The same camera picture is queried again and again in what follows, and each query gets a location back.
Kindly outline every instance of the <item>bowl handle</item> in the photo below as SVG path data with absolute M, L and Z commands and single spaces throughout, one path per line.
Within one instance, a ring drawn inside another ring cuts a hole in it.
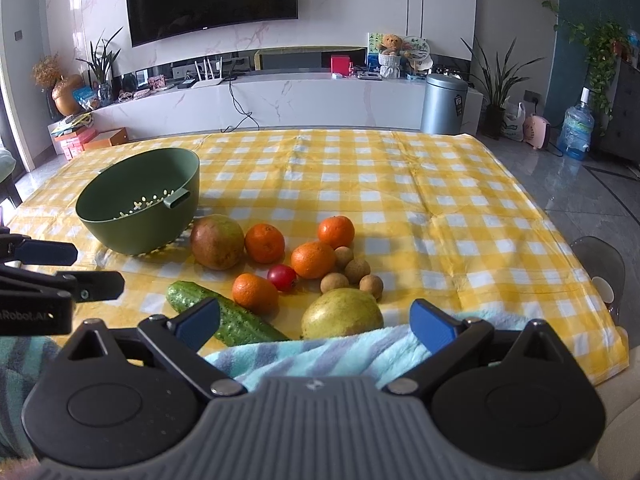
M 177 189 L 175 192 L 171 193 L 171 195 L 169 195 L 167 198 L 162 200 L 162 203 L 165 207 L 173 209 L 174 207 L 187 200 L 190 196 L 191 191 L 181 187 L 180 189 Z

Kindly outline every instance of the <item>clear chair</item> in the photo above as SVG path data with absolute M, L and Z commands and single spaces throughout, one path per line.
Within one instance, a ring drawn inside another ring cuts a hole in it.
M 625 261 L 618 250 L 595 236 L 583 236 L 571 248 L 591 278 L 601 277 L 613 289 L 613 303 L 608 305 L 613 323 L 618 325 L 620 302 L 625 290 Z

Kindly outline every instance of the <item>silver trash can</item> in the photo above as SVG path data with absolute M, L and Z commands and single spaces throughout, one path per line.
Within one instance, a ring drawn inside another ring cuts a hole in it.
M 428 75 L 420 131 L 425 134 L 458 135 L 468 88 L 467 82 L 457 77 Z

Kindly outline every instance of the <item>orange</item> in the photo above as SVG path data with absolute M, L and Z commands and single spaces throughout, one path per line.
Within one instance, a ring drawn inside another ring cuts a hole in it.
M 356 229 L 346 216 L 326 218 L 318 226 L 318 239 L 334 249 L 349 247 L 355 235 Z
M 284 256 L 284 236 L 274 226 L 256 224 L 244 236 L 244 248 L 259 264 L 272 264 Z
M 234 301 L 258 316 L 271 314 L 278 308 L 278 289 L 255 274 L 240 274 L 231 289 Z
M 307 280 L 324 278 L 335 265 L 335 251 L 324 242 L 307 242 L 291 253 L 291 267 Z

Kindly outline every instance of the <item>cherry tomato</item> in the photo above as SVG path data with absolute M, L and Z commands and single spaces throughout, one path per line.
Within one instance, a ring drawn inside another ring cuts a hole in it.
M 296 286 L 298 275 L 291 267 L 278 264 L 269 269 L 267 280 L 273 283 L 280 292 L 289 292 Z

